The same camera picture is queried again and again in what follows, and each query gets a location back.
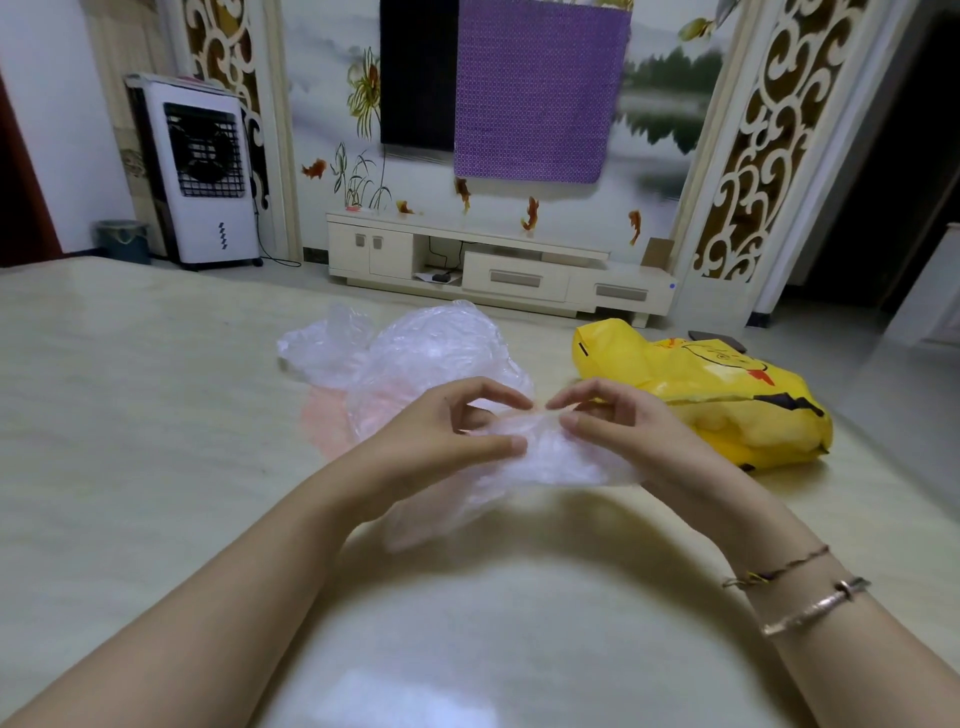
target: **air cooler grille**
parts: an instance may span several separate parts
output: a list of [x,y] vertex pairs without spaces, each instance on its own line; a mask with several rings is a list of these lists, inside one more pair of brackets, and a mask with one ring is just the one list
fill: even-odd
[[225,111],[164,104],[177,179],[184,197],[243,197],[236,117]]

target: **air cooler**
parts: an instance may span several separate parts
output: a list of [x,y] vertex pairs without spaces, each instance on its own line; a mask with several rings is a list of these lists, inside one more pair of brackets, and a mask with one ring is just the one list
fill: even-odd
[[262,265],[239,99],[185,79],[134,74],[126,83],[170,259],[187,269]]

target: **trash can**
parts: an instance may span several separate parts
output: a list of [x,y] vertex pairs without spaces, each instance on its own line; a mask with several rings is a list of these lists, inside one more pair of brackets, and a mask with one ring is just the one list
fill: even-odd
[[150,265],[147,226],[136,220],[101,220],[94,226],[97,246],[107,257]]

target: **purple patterned cover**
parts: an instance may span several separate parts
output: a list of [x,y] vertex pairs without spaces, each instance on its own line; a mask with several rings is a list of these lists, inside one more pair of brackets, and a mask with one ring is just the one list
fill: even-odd
[[596,182],[630,14],[542,0],[460,0],[454,169]]

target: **fingernail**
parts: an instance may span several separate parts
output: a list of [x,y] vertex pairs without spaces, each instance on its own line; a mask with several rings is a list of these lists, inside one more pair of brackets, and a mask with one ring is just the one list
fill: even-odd
[[577,423],[580,420],[580,415],[574,414],[573,412],[564,412],[560,416],[560,424],[564,429],[574,430],[577,428]]
[[522,455],[527,451],[527,438],[513,435],[510,438],[510,447],[514,455]]

